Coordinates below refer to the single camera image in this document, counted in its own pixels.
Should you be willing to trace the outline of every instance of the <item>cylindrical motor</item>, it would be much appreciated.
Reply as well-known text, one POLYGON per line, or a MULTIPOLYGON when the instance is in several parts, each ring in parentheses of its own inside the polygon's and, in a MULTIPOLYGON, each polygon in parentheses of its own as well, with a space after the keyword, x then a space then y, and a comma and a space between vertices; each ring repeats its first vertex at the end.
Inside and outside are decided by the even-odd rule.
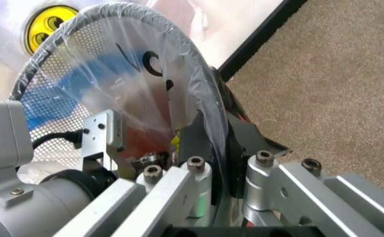
POLYGON ((195 174, 199 197, 192 207, 189 217, 203 217, 211 208, 212 169, 202 157, 190 157, 182 166, 195 174))
POLYGON ((156 164, 149 165, 136 178, 136 183, 144 185, 146 193, 149 193, 165 174, 166 171, 161 166, 156 164))
POLYGON ((32 184, 32 188, 30 197, 23 197, 23 189, 15 189, 10 195, 20 200, 11 206, 0 204, 0 237, 51 236, 92 201, 84 187, 64 178, 32 184))

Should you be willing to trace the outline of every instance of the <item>black cable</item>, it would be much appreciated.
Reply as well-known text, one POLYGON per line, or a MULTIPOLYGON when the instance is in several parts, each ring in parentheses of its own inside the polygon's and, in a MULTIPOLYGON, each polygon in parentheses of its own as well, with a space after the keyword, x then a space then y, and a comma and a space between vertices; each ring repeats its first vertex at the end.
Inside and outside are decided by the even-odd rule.
POLYGON ((67 131, 67 132, 49 133, 49 134, 42 136, 42 137, 38 138, 37 140, 35 140, 32 143, 32 147, 35 150, 42 143, 49 141, 51 139, 55 139, 55 138, 63 138, 64 140, 73 143, 75 145, 75 147, 78 147, 78 145, 82 143, 82 133, 83 133, 82 129, 76 130, 74 132, 67 131))

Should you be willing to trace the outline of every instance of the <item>machine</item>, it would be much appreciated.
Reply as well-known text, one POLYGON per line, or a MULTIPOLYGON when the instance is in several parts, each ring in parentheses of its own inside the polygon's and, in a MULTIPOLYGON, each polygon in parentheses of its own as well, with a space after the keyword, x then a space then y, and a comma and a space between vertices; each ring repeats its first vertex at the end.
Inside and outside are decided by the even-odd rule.
POLYGON ((0 100, 0 237, 384 236, 384 192, 281 163, 160 13, 96 5, 38 40, 0 100), (39 162, 64 166, 22 182, 39 162))
MULTIPOLYGON (((220 195, 202 156, 176 164, 154 154, 114 164, 126 145, 124 124, 111 110, 88 117, 66 137, 81 144, 79 168, 25 184, 16 175, 33 157, 24 109, 0 101, 0 237, 384 236, 384 192, 355 174, 328 176, 314 159, 281 164, 269 148, 247 159, 243 226, 231 227, 220 216, 222 202, 211 203, 220 195)), ((245 144, 243 129, 232 127, 245 144)))

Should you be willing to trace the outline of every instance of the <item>screw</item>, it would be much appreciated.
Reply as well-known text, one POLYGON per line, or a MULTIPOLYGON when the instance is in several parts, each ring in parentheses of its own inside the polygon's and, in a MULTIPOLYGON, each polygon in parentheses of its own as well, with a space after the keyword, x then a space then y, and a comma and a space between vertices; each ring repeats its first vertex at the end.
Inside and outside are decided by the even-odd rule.
POLYGON ((15 196, 17 196, 17 195, 21 195, 21 194, 23 194, 25 191, 23 190, 23 188, 16 188, 16 189, 13 189, 11 192, 10 192, 10 194, 11 195, 15 195, 15 196))
POLYGON ((163 169, 159 165, 153 164, 143 170, 145 181, 150 184, 156 184, 163 176, 163 169))
POLYGON ((200 173, 205 169, 205 160, 198 156, 190 157, 187 159, 187 169, 193 173, 200 173))
POLYGON ((256 153, 256 160, 262 167, 271 167, 274 164, 274 155, 270 151, 258 151, 256 153))
POLYGON ((307 158, 301 162, 301 165, 314 176, 318 177, 319 175, 321 175, 321 162, 315 159, 307 158))

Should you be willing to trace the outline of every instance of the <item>perforated metal guard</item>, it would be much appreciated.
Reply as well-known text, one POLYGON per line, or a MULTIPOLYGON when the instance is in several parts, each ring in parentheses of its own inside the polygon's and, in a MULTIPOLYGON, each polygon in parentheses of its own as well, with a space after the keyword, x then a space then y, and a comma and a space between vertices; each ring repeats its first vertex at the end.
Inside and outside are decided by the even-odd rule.
MULTIPOLYGON (((101 41, 104 40, 102 36, 105 35, 103 34, 101 27, 103 22, 105 21, 93 22, 73 33, 70 36, 70 40, 73 40, 73 43, 71 44, 81 45, 83 50, 89 52, 93 56, 104 55, 106 50, 101 43, 101 41)), ((51 85, 57 83, 57 80, 60 80, 73 70, 73 66, 70 65, 68 61, 63 60, 64 57, 67 57, 65 55, 65 50, 66 45, 60 44, 41 65, 41 71, 35 74, 20 99, 24 105, 41 101, 46 93, 57 94, 53 90, 58 90, 58 88, 51 85)), ((60 106, 59 111, 48 108, 46 104, 36 107, 40 109, 35 109, 35 111, 26 108, 26 115, 28 118, 41 116, 62 118, 47 122, 41 127, 31 130, 30 135, 32 141, 52 132, 65 132, 80 129, 84 119, 90 115, 84 106, 78 104, 71 98, 63 100, 63 103, 61 103, 60 106)), ((79 157, 80 151, 75 150, 73 144, 64 139, 53 139, 43 143, 35 149, 33 161, 57 161, 68 168, 75 168, 79 157)))

